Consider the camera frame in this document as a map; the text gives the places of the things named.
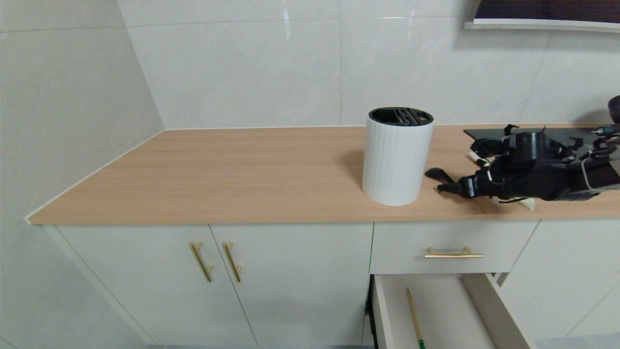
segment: chopstick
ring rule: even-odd
[[[415,336],[418,338],[418,345],[420,349],[426,349],[424,345],[424,339],[422,339],[422,332],[420,331],[420,325],[418,324],[418,317],[415,313],[414,300],[411,298],[411,291],[407,290],[407,298],[409,299],[409,309],[411,310],[411,316],[414,318]]]

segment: open drawer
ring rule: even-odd
[[[374,275],[371,327],[378,349],[418,348],[406,289],[429,349],[535,349],[490,274]]]

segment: tiled wall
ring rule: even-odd
[[[0,348],[145,348],[23,219],[163,129],[116,0],[0,1]]]
[[[620,35],[464,30],[474,0],[118,0],[167,128],[609,121]]]

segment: drawer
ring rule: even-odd
[[[406,289],[427,348],[535,349],[489,274],[375,275],[370,314],[378,349],[418,348]]]
[[[537,220],[375,223],[371,274],[498,273],[512,269]],[[482,258],[425,258],[463,253]]]

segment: cabinet door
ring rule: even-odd
[[[543,220],[502,284],[535,339],[566,336],[620,281],[620,219]]]
[[[207,226],[58,228],[156,343],[256,344]]]
[[[361,344],[372,223],[211,228],[259,345]]]
[[[601,335],[620,332],[620,284],[575,327],[569,336]]]

